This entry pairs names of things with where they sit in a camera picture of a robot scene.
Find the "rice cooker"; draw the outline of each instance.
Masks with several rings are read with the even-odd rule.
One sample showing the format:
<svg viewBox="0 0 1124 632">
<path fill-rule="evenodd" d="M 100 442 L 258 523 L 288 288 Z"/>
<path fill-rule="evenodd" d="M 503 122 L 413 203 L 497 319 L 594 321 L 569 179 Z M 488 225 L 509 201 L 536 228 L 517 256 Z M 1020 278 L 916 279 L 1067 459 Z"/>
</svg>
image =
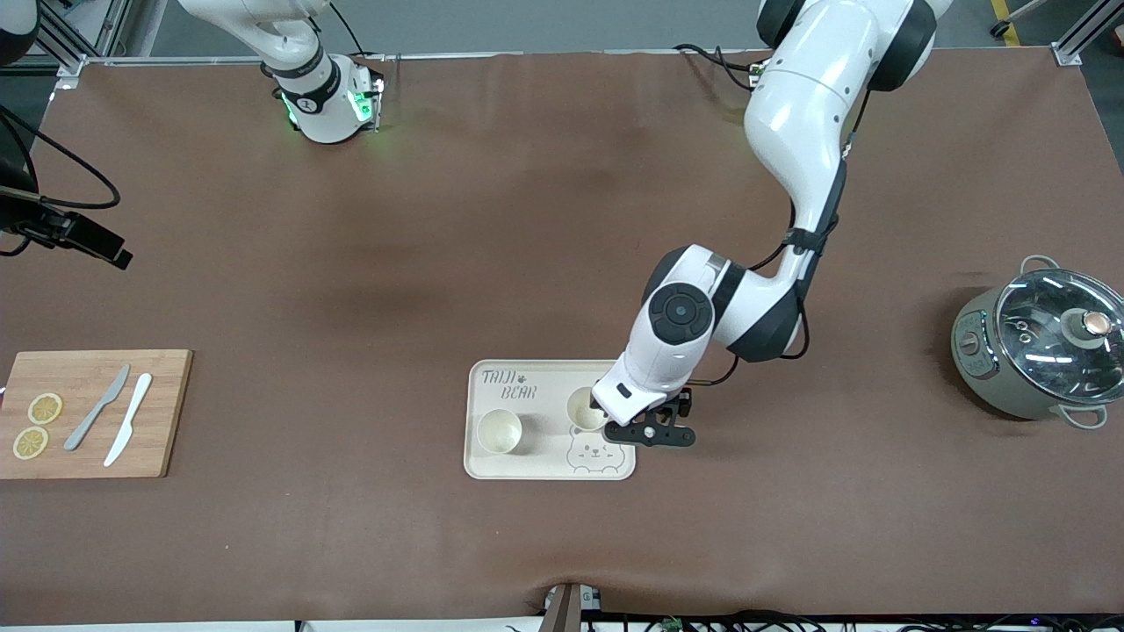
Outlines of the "rice cooker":
<svg viewBox="0 0 1124 632">
<path fill-rule="evenodd" d="M 1027 271 L 1027 264 L 1045 264 Z M 1124 396 L 1124 301 L 1100 281 L 1042 255 L 957 316 L 952 355 L 985 401 L 1025 419 L 1059 416 L 1081 430 Z M 1077 417 L 1088 417 L 1082 423 Z"/>
</svg>

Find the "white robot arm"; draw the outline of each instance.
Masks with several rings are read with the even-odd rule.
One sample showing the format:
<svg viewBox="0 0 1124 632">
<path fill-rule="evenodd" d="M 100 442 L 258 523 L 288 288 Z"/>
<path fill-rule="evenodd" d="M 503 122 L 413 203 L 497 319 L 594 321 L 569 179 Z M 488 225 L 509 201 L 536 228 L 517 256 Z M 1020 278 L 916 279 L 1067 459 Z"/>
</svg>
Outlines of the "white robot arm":
<svg viewBox="0 0 1124 632">
<path fill-rule="evenodd" d="M 0 2 L 0 66 L 27 54 L 38 33 L 39 8 L 35 0 Z"/>
<path fill-rule="evenodd" d="M 329 0 L 180 0 L 192 16 L 250 46 L 281 87 L 293 126 L 317 143 L 378 126 L 382 78 L 345 55 L 325 54 L 308 19 Z"/>
<path fill-rule="evenodd" d="M 745 109 L 745 137 L 789 193 L 794 224 L 779 269 L 763 277 L 700 246 L 656 265 L 628 345 L 592 389 L 616 424 L 610 441 L 689 445 L 653 410 L 678 412 L 710 340 L 749 362 L 780 358 L 804 318 L 816 264 L 846 181 L 843 120 L 864 87 L 889 91 L 924 64 L 951 0 L 765 0 L 758 30 L 776 48 Z M 623 427 L 632 422 L 644 427 Z"/>
</svg>

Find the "knife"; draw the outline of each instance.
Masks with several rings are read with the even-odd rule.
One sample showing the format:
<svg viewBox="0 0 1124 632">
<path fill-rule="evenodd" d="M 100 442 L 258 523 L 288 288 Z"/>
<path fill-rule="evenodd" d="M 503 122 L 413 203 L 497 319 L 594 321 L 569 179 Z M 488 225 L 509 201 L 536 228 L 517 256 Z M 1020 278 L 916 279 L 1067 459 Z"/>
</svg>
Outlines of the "knife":
<svg viewBox="0 0 1124 632">
<path fill-rule="evenodd" d="M 133 400 L 129 401 L 129 409 L 125 412 L 125 421 L 121 422 L 121 430 L 117 431 L 117 439 L 114 440 L 114 445 L 109 449 L 109 454 L 106 454 L 106 462 L 102 463 L 105 467 L 114 464 L 114 461 L 121 455 L 121 451 L 129 443 L 129 439 L 133 437 L 133 417 L 137 414 L 137 408 L 140 407 L 140 400 L 144 399 L 144 395 L 148 392 L 148 385 L 152 383 L 152 373 L 140 373 L 137 378 L 137 386 L 133 388 Z"/>
<path fill-rule="evenodd" d="M 117 373 L 117 378 L 114 380 L 114 383 L 109 385 L 109 390 L 106 391 L 106 395 L 101 396 L 101 401 L 98 401 L 93 406 L 93 410 L 90 410 L 90 414 L 85 416 L 85 419 L 82 419 L 82 423 L 74 428 L 74 432 L 72 432 L 69 437 L 66 437 L 66 443 L 63 444 L 63 450 L 66 450 L 67 452 L 78 450 L 78 446 L 82 444 L 82 440 L 85 439 L 85 433 L 90 432 L 90 426 L 93 425 L 93 421 L 101 414 L 101 409 L 111 404 L 115 399 L 117 399 L 117 396 L 121 394 L 121 389 L 125 388 L 125 380 L 128 377 L 129 365 L 126 364 L 121 367 L 121 372 Z"/>
</svg>

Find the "paper cup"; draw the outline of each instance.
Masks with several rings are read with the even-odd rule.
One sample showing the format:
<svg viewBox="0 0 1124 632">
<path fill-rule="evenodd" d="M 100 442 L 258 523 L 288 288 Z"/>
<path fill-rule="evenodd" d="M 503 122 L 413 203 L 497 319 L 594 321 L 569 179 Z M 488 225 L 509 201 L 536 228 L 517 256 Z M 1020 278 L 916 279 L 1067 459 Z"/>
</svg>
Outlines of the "paper cup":
<svg viewBox="0 0 1124 632">
<path fill-rule="evenodd" d="M 519 416 L 502 408 L 492 410 L 477 422 L 477 441 L 492 454 L 507 454 L 523 437 Z"/>
<path fill-rule="evenodd" d="M 589 407 L 590 390 L 592 389 L 588 386 L 579 388 L 573 391 L 565 405 L 566 414 L 570 415 L 570 423 L 582 432 L 601 430 L 605 422 L 609 421 L 609 416 L 604 410 Z"/>
</svg>

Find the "yellow tape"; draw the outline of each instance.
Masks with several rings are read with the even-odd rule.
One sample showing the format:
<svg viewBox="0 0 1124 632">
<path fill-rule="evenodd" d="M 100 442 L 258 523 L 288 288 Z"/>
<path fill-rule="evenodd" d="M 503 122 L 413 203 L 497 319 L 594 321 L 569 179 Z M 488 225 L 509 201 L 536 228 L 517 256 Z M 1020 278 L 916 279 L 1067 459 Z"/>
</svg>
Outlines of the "yellow tape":
<svg viewBox="0 0 1124 632">
<path fill-rule="evenodd" d="M 1010 9 L 1007 8 L 1007 0 L 991 0 L 991 8 L 995 9 L 996 19 L 1005 20 L 1010 16 Z M 1015 25 L 1007 27 L 1007 33 L 1003 34 L 1003 43 L 1007 46 L 1023 45 L 1018 40 L 1018 31 L 1015 30 Z"/>
</svg>

